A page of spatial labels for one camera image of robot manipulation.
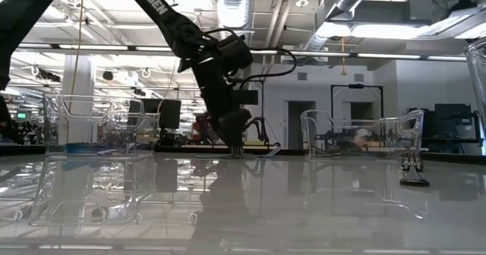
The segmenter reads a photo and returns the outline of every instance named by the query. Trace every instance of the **computer monitor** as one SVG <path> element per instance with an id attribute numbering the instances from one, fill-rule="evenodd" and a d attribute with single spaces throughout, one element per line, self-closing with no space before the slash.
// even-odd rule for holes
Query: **computer monitor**
<path id="1" fill-rule="evenodd" d="M 472 112 L 469 104 L 436 104 L 435 115 L 438 124 L 472 125 Z"/>
<path id="2" fill-rule="evenodd" d="M 141 99 L 144 104 L 144 112 L 146 114 L 160 113 L 159 126 L 163 129 L 179 129 L 181 120 L 181 101 L 175 99 Z M 129 112 L 139 110 L 140 106 L 137 102 L 130 103 Z"/>

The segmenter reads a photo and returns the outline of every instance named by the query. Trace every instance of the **black cable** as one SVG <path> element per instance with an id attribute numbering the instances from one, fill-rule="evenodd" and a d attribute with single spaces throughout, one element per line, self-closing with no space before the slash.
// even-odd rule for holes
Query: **black cable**
<path id="1" fill-rule="evenodd" d="M 207 31 L 206 34 L 209 35 L 211 33 L 215 33 L 215 32 L 223 32 L 223 31 L 226 31 L 226 32 L 230 32 L 232 35 L 235 35 L 237 36 L 237 34 L 235 33 L 235 31 L 233 30 L 230 30 L 229 28 L 217 28 L 215 30 L 210 30 L 210 31 Z M 275 73 L 275 74 L 256 74 L 256 75 L 252 75 L 250 77 L 247 77 L 245 78 L 241 84 L 240 84 L 240 87 L 239 89 L 241 90 L 243 88 L 243 86 L 250 80 L 253 80 L 255 78 L 259 78 L 259 77 L 281 77 L 281 76 L 285 76 L 287 74 L 290 74 L 292 73 L 296 68 L 297 68 L 297 58 L 294 56 L 294 54 L 292 54 L 289 50 L 287 49 L 282 49 L 282 48 L 273 48 L 273 47 L 266 47 L 266 48 L 250 48 L 250 50 L 256 50 L 256 51 L 266 51 L 266 50 L 276 50 L 276 51 L 280 51 L 280 52 L 285 52 L 287 54 L 289 54 L 291 57 L 292 57 L 292 60 L 294 61 L 294 65 L 292 66 L 292 69 L 290 70 L 287 70 L 287 71 L 284 71 L 282 73 Z"/>
<path id="2" fill-rule="evenodd" d="M 294 56 L 294 54 L 292 54 L 287 49 L 281 49 L 281 48 L 252 48 L 251 50 L 257 50 L 257 51 L 277 50 L 277 51 L 285 52 L 285 53 L 289 54 L 292 57 L 292 60 L 294 61 L 294 65 L 292 66 L 292 68 L 290 70 L 284 71 L 282 73 L 251 75 L 250 77 L 245 78 L 241 82 L 240 88 L 239 88 L 240 90 L 243 88 L 243 86 L 245 85 L 245 83 L 247 83 L 250 80 L 253 80 L 254 78 L 258 78 L 258 77 L 281 77 L 281 76 L 285 76 L 287 74 L 292 73 L 297 68 L 297 58 Z"/>

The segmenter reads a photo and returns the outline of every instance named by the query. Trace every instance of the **door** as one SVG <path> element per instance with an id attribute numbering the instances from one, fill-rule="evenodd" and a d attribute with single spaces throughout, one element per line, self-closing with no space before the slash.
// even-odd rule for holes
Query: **door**
<path id="1" fill-rule="evenodd" d="M 289 117 L 287 127 L 287 148 L 289 150 L 303 150 L 301 130 L 301 114 L 307 110 L 316 109 L 316 102 L 289 101 Z"/>

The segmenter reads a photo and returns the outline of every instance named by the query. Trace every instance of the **monitor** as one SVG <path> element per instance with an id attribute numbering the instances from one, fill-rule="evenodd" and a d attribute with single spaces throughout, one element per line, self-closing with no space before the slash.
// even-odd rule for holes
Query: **monitor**
<path id="1" fill-rule="evenodd" d="M 178 129 L 181 119 L 181 101 L 175 99 L 141 99 L 144 104 L 144 112 L 146 114 L 156 114 L 159 108 L 160 102 L 160 120 L 159 126 L 161 128 Z M 137 102 L 132 101 L 130 103 L 129 112 L 135 112 L 140 109 Z"/>

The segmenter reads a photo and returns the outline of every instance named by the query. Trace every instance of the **ceiling vent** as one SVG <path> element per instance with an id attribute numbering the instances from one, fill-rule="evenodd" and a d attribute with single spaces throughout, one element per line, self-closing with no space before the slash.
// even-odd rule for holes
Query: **ceiling vent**
<path id="1" fill-rule="evenodd" d="M 364 74 L 355 74 L 355 82 L 364 82 L 365 75 Z"/>
<path id="2" fill-rule="evenodd" d="M 303 72 L 297 73 L 297 80 L 307 81 L 307 73 L 303 73 Z"/>

